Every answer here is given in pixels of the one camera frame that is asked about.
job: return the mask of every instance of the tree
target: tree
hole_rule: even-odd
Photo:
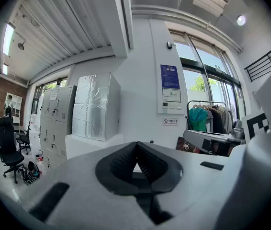
[[[209,79],[209,83],[217,85],[217,81],[213,79]],[[190,88],[190,90],[205,91],[203,78],[201,75],[198,75],[198,77],[195,79],[195,84]]]

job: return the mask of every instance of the corrugated metal ceiling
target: corrugated metal ceiling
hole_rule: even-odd
[[[53,64],[78,53],[109,46],[91,0],[24,0],[13,24],[16,29],[10,57],[11,71],[31,79]],[[24,44],[24,50],[17,47]]]

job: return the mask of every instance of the office chair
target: office chair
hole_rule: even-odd
[[[27,131],[24,130],[24,132],[26,132],[25,135],[20,135],[19,137],[17,137],[17,142],[19,143],[19,146],[20,146],[20,153],[22,152],[22,149],[26,149],[26,154],[28,155],[28,151],[27,149],[29,148],[31,150],[31,147],[30,147],[30,141],[29,141],[29,128],[30,126],[30,122],[29,122],[29,125],[28,125],[28,128],[27,128]]]
[[[10,169],[3,173],[6,177],[6,173],[14,171],[14,183],[16,181],[16,171],[23,166],[22,162],[24,156],[16,150],[14,143],[14,129],[8,118],[0,118],[0,158],[2,162],[10,166]]]

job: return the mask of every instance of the plastic-wrapped box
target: plastic-wrapped box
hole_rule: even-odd
[[[79,78],[72,134],[108,140],[118,133],[121,86],[111,73]]]

